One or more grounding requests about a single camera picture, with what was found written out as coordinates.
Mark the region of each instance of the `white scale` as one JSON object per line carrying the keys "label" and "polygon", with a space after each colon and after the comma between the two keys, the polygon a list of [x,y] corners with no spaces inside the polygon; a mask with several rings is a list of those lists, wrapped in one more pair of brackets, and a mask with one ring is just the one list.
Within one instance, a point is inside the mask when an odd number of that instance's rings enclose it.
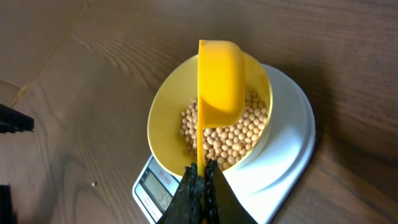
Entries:
{"label": "white scale", "polygon": [[[268,140],[255,159],[225,175],[241,205],[258,223],[270,222],[307,166],[315,144],[315,118],[304,92],[281,71],[263,67],[274,95]],[[132,196],[150,223],[165,212],[179,181],[150,156],[132,187]]]}

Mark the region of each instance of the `pile of beans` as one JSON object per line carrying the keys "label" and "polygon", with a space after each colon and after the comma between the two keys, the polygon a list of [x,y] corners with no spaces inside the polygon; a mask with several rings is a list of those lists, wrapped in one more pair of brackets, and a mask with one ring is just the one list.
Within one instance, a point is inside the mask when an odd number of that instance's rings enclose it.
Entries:
{"label": "pile of beans", "polygon": [[[187,154],[196,160],[198,105],[194,100],[182,111],[180,136],[187,144]],[[266,127],[267,108],[256,91],[246,93],[242,118],[229,127],[206,128],[203,131],[203,148],[207,159],[217,160],[221,170],[237,163],[257,143]]]}

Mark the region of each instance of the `scoop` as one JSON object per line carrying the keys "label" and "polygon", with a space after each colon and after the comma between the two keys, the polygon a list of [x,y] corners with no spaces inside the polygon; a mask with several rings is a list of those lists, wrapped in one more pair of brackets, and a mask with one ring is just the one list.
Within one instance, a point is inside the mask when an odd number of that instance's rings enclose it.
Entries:
{"label": "scoop", "polygon": [[242,116],[245,95],[241,49],[224,40],[200,40],[198,54],[198,175],[205,175],[203,130],[231,126]]}

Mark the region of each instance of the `wooden surface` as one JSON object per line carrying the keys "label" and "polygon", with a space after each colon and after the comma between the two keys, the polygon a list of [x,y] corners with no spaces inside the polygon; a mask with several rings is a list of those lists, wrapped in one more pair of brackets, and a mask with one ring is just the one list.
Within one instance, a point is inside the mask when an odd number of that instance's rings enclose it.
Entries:
{"label": "wooden surface", "polygon": [[0,103],[36,127],[0,135],[0,184],[19,223],[146,223],[131,187],[153,97],[198,39],[226,39],[316,116],[273,222],[398,223],[397,21],[395,0],[1,1]]}

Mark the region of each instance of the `kitchen scale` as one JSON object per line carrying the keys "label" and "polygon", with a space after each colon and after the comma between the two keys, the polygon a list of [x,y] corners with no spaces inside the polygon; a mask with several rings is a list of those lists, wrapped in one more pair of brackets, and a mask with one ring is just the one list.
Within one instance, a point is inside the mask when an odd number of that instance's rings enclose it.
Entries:
{"label": "kitchen scale", "polygon": [[[255,159],[225,177],[253,219],[268,223],[310,160],[315,118],[308,98],[292,79],[262,66],[274,95],[269,137]],[[156,223],[166,211],[179,182],[150,156],[132,187],[132,196],[150,223]]]}

